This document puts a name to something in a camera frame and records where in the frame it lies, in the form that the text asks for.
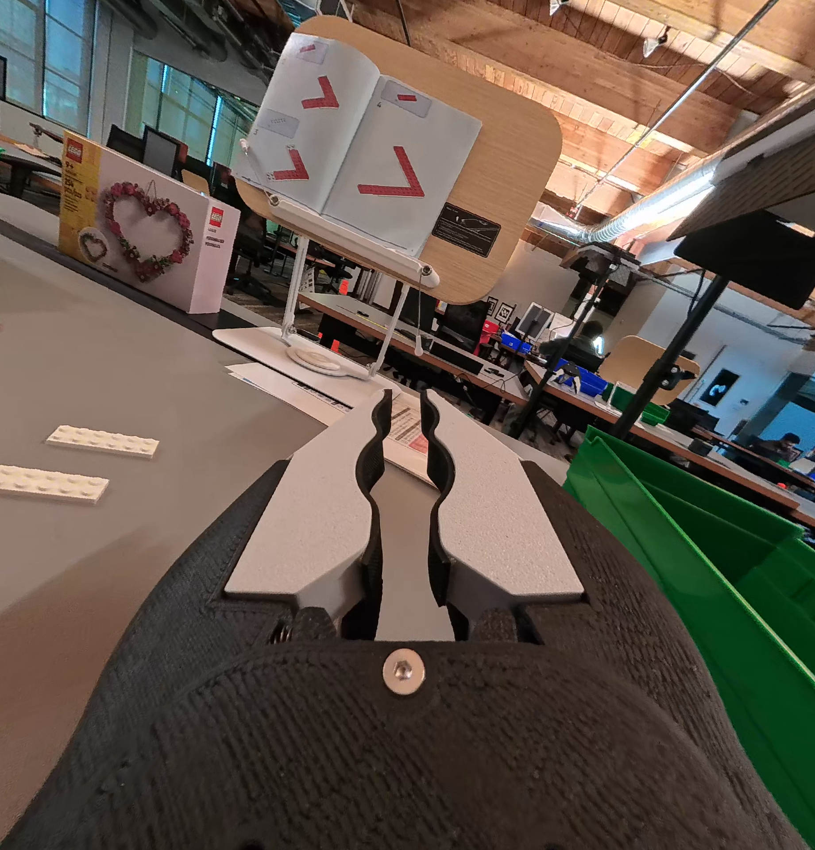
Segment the clear plastic bag with label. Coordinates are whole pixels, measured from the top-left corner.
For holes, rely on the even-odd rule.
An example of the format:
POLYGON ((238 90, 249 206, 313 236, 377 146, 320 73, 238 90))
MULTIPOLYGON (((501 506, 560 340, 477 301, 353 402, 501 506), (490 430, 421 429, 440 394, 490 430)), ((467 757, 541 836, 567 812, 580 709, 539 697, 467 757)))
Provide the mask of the clear plastic bag with label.
MULTIPOLYGON (((265 365, 238 364, 227 366, 226 370, 236 379, 280 399, 327 427, 351 410, 351 406, 265 365)), ((427 474, 428 441, 422 432, 417 397, 393 393, 390 433, 383 441, 383 456, 414 478, 432 484, 427 474)))

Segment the black tripod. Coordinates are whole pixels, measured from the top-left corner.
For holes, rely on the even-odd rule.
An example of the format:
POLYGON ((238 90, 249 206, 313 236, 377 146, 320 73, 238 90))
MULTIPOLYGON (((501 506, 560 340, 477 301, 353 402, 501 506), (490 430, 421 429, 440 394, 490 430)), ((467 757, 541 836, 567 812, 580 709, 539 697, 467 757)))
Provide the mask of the black tripod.
POLYGON ((580 331, 586 324, 587 312, 599 300, 608 283, 615 282, 625 285, 636 278, 640 261, 630 251, 621 247, 608 242, 596 242, 584 247, 572 248, 564 255, 560 266, 577 273, 578 282, 586 284, 586 293, 590 291, 591 287, 594 287, 593 294, 585 300, 585 312, 575 320, 570 334, 564 338, 559 346, 552 349, 549 357, 542 356, 545 359, 543 377, 532 389, 529 399, 519 412, 518 417, 509 425, 507 434, 514 439, 519 439, 529 424, 529 420, 537 413, 545 388, 558 372, 560 360, 565 359, 568 364, 578 365, 568 354, 571 353, 570 348, 573 341, 580 336, 580 331))

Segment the lego box with heart picture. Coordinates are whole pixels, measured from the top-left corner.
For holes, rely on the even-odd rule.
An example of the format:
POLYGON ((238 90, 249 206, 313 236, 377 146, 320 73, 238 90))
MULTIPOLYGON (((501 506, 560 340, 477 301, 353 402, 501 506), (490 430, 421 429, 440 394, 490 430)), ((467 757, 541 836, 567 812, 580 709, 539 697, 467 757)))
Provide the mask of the lego box with heart picture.
POLYGON ((217 313, 240 211, 66 131, 59 250, 185 313, 217 313))

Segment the open lego instruction booklet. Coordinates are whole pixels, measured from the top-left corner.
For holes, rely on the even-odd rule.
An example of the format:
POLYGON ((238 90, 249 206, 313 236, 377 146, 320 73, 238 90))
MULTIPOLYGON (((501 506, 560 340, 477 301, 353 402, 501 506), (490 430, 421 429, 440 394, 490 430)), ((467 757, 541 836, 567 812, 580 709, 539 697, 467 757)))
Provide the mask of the open lego instruction booklet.
POLYGON ((417 258, 481 125, 349 45, 295 33, 232 175, 417 258))

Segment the white long lego plate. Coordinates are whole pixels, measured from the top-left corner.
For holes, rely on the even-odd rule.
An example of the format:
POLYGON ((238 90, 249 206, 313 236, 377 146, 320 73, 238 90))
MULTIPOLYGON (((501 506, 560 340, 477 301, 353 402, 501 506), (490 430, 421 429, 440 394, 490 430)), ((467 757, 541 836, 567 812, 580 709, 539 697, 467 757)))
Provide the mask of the white long lego plate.
POLYGON ((109 483, 99 477, 0 464, 0 495, 94 505, 106 493, 109 483))
POLYGON ((151 438, 79 428, 65 424, 52 431, 44 443, 89 452, 132 456, 148 460, 153 459, 159 447, 159 441, 151 438))

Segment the silver air duct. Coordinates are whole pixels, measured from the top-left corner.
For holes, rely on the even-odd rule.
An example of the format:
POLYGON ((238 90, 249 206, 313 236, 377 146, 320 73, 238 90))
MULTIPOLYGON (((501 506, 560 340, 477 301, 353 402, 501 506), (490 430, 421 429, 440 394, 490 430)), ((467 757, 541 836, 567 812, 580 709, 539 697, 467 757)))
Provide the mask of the silver air duct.
POLYGON ((563 216, 546 204, 537 204, 527 228, 541 237, 551 237, 576 247, 611 243, 636 228, 650 225, 657 228, 683 220, 714 189, 715 185, 706 175, 683 178, 676 186, 665 186, 614 217, 592 225, 563 216))

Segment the dark wall picture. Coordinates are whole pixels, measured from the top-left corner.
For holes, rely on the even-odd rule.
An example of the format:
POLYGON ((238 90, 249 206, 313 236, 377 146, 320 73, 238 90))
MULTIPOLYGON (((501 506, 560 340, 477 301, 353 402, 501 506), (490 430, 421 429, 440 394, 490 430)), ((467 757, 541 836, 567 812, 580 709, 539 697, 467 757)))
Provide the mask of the dark wall picture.
POLYGON ((707 384, 697 403, 703 406, 717 406, 725 395, 740 380, 740 376, 728 369, 721 369, 707 384))

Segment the small green background bin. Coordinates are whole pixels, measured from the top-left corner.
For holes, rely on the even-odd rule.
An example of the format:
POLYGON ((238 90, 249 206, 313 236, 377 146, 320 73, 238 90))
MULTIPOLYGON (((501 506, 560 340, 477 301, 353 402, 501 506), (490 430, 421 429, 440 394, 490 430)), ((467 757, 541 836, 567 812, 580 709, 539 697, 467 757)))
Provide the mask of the small green background bin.
MULTIPOLYGON (((602 397, 612 408, 624 412, 632 402, 634 395, 634 390, 625 388, 619 384, 610 384, 605 388, 602 397)), ((669 416, 670 410, 668 407, 660 406, 650 401, 638 419, 644 424, 656 426, 666 423, 669 416)))

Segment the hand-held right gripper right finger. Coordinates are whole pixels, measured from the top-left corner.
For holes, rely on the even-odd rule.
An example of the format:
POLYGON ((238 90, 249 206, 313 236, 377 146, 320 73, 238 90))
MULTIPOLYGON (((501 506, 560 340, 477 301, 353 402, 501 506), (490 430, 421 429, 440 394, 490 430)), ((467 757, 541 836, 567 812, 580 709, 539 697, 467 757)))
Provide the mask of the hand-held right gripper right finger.
POLYGON ((453 632, 491 610, 515 622, 531 604, 579 603, 584 587, 529 472, 540 466, 434 390, 421 394, 427 474, 439 491, 429 526, 429 584, 453 632))

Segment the background wooden desk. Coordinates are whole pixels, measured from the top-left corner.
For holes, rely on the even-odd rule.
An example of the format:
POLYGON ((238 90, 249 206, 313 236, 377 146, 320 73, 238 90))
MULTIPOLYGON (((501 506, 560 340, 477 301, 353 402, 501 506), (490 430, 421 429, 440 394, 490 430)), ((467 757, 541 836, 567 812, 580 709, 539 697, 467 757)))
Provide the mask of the background wooden desk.
MULTIPOLYGON (((392 321, 388 313, 361 303, 347 295, 338 294, 301 294, 299 303, 328 316, 322 321, 322 342, 329 339, 342 340, 342 333, 331 326, 346 325, 354 329, 356 335, 369 336, 382 342, 392 321)), ((390 340, 388 351, 400 351, 422 362, 425 367, 434 367, 454 377, 461 378, 473 386, 493 394, 508 403, 523 407, 528 399, 519 377, 468 352, 448 344, 443 340, 426 335, 423 350, 416 349, 417 329, 402 321, 397 321, 390 340)))

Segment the black stand pole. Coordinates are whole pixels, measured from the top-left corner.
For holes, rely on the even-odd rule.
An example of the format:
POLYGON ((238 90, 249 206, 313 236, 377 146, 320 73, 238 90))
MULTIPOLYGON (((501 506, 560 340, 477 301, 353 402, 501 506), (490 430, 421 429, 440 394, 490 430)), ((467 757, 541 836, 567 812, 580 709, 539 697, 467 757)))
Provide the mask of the black stand pole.
POLYGON ((613 424, 610 435, 619 440, 625 438, 631 432, 632 427, 644 412, 647 404, 654 398, 662 383, 668 377, 672 367, 676 364, 678 356, 687 347, 703 320, 711 312, 721 294, 728 288, 730 279, 722 274, 716 274, 708 285, 705 292, 700 294, 694 301, 693 308, 689 311, 685 321, 680 326, 671 342, 660 356, 649 368, 645 379, 640 384, 634 397, 622 412, 620 418, 613 424))

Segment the grey overhead panel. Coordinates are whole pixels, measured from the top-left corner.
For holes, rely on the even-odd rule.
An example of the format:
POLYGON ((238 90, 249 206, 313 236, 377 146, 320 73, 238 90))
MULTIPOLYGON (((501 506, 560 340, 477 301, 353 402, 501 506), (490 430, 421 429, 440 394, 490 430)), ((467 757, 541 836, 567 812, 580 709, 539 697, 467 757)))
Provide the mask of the grey overhead panel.
POLYGON ((815 231, 815 94, 733 147, 670 240, 766 211, 815 231))

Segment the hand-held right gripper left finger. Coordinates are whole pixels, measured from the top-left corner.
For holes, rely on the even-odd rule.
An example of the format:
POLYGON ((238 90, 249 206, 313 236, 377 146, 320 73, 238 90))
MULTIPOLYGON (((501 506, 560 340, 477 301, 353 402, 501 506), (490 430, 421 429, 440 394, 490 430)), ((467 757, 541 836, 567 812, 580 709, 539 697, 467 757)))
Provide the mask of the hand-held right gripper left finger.
POLYGON ((232 599, 323 609, 344 638, 374 638, 382 604, 379 507, 392 391, 358 407, 294 452, 236 559, 232 599))

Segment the black computer monitor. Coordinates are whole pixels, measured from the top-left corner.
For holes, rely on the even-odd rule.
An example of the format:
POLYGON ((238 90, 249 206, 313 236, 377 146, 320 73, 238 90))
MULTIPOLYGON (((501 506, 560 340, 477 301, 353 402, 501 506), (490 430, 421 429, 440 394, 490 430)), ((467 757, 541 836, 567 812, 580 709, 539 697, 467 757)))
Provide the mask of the black computer monitor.
POLYGON ((139 136, 128 133, 116 124, 112 124, 110 127, 105 146, 136 162, 143 162, 145 150, 144 140, 139 136))
POLYGON ((183 144, 178 139, 145 125, 142 143, 141 162, 144 166, 170 178, 179 177, 183 144))

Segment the large green plastic bin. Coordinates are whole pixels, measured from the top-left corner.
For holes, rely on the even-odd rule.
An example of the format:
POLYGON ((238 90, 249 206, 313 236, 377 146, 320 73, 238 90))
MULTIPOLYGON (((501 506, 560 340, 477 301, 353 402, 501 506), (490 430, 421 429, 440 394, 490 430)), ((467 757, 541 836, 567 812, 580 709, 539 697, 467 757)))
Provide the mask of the large green plastic bin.
POLYGON ((593 427, 564 487, 663 590, 747 756, 815 848, 815 549, 803 530, 593 427))

